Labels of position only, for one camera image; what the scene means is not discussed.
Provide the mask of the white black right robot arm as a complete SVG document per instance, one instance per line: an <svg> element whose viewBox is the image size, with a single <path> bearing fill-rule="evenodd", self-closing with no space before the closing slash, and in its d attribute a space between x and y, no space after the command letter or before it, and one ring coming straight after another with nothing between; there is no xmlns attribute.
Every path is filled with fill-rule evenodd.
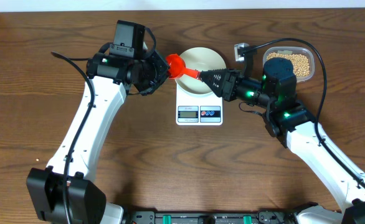
<svg viewBox="0 0 365 224"><path fill-rule="evenodd" d="M261 116L269 134L308 165L338 204L339 211L332 212L309 203L287 215L286 223L365 223L365 173L296 98L291 61L267 60L261 80L233 69L200 72L198 78L225 101L240 99L264 108Z"/></svg>

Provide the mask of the red plastic measuring scoop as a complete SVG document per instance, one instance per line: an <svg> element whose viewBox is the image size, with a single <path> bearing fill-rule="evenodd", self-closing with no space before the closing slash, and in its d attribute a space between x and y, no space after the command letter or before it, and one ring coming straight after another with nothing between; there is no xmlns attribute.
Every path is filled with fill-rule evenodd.
<svg viewBox="0 0 365 224"><path fill-rule="evenodd" d="M178 54L171 54L166 57L169 65L168 74L170 79L178 79L183 75L199 79L200 71L186 67L185 61Z"/></svg>

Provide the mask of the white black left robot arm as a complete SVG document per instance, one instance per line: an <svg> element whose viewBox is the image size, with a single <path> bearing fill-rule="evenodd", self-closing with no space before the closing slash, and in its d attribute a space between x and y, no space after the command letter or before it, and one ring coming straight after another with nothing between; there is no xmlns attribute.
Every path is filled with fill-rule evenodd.
<svg viewBox="0 0 365 224"><path fill-rule="evenodd" d="M116 23L115 37L86 59L80 74L82 100L60 147L44 169L26 179L38 219L49 223L121 223L124 209L107 201L95 185L98 160L110 125L135 87L154 93L168 78L168 63L147 48L151 30L129 21Z"/></svg>

